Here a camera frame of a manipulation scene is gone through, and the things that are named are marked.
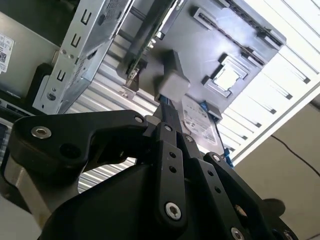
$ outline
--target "black cable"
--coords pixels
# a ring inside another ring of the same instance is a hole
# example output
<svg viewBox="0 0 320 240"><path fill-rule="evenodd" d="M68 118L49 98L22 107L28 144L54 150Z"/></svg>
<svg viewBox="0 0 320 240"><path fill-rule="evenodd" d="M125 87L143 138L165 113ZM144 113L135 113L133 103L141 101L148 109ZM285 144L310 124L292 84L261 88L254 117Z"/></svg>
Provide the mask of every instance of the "black cable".
<svg viewBox="0 0 320 240"><path fill-rule="evenodd" d="M290 153L292 153L293 155L295 155L298 159L300 159L302 162L304 162L309 168L311 168L319 177L320 177L320 173L313 167L311 166L306 160L304 160L302 157L300 157L298 154L296 154L294 151L291 150L291 148L282 140L280 140L279 138L277 138L274 135L271 135L271 137L273 137L275 140L277 140L278 142L280 142L281 144L283 144L285 146L286 149L288 149L288 151Z"/></svg>

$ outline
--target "wall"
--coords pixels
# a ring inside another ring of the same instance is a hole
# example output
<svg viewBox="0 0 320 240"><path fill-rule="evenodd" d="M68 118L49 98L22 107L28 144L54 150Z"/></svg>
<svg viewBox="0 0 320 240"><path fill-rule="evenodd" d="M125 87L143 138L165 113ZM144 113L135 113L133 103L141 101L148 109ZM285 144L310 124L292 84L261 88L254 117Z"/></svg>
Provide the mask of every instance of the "wall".
<svg viewBox="0 0 320 240"><path fill-rule="evenodd" d="M320 112L307 105L274 135L320 172ZM282 144L269 137L236 167L262 199L285 203L282 220L306 240L320 233L320 178Z"/></svg>
<svg viewBox="0 0 320 240"><path fill-rule="evenodd" d="M36 240L40 233L31 214L0 196L1 240Z"/></svg>

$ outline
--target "hard drive label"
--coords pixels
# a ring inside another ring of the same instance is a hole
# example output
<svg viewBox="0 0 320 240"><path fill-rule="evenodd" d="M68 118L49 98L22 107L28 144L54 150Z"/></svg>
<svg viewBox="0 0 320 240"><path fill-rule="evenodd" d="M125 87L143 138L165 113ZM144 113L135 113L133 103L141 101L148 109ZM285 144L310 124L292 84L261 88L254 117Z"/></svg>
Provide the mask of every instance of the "hard drive label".
<svg viewBox="0 0 320 240"><path fill-rule="evenodd" d="M6 73L15 41L0 33L0 74Z"/></svg>

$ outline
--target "barcode sticker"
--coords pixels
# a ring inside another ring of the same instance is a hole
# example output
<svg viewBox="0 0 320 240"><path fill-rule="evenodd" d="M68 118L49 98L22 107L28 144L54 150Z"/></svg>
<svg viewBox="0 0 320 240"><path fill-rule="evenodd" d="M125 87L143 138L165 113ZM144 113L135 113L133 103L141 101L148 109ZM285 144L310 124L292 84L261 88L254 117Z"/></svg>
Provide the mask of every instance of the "barcode sticker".
<svg viewBox="0 0 320 240"><path fill-rule="evenodd" d="M217 145L213 125L208 114L202 107L191 98L182 98L184 124L186 128L197 136L201 136L208 143Z"/></svg>
<svg viewBox="0 0 320 240"><path fill-rule="evenodd" d="M0 33L0 74L6 73L15 41Z"/></svg>

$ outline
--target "silver screw head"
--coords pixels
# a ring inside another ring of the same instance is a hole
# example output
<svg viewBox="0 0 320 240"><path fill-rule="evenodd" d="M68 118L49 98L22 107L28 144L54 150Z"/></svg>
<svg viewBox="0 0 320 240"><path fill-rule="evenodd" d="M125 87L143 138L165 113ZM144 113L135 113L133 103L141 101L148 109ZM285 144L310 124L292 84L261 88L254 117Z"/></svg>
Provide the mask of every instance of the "silver screw head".
<svg viewBox="0 0 320 240"><path fill-rule="evenodd" d="M284 235L286 236L286 239L288 239L288 240L294 240L294 239L292 238L292 236L291 236L287 231L284 231L283 233L284 233Z"/></svg>
<svg viewBox="0 0 320 240"><path fill-rule="evenodd" d="M244 240L245 239L245 237L242 235L242 233L235 227L231 228L231 234L235 240Z"/></svg>
<svg viewBox="0 0 320 240"><path fill-rule="evenodd" d="M216 160L218 163L220 162L220 158L216 155L212 155L212 157L214 158L214 160Z"/></svg>
<svg viewBox="0 0 320 240"><path fill-rule="evenodd" d="M169 127L168 125L164 125L164 128L165 128L165 129L167 129L169 132L171 132L171 131L172 131L172 128L171 128L171 127Z"/></svg>
<svg viewBox="0 0 320 240"><path fill-rule="evenodd" d="M32 128L31 134L37 139L48 139L52 135L50 129L45 126L35 126Z"/></svg>
<svg viewBox="0 0 320 240"><path fill-rule="evenodd" d="M165 205L165 213L171 218L172 220L178 221L181 219L181 210L180 208L175 205L173 202L168 202Z"/></svg>
<svg viewBox="0 0 320 240"><path fill-rule="evenodd" d="M144 120L143 120L141 117L139 117L139 116L136 116L134 119L135 119L138 123L143 123L143 122L144 122Z"/></svg>
<svg viewBox="0 0 320 240"><path fill-rule="evenodd" d="M190 136L185 136L185 139L189 142L189 143L192 143L194 140L192 137Z"/></svg>

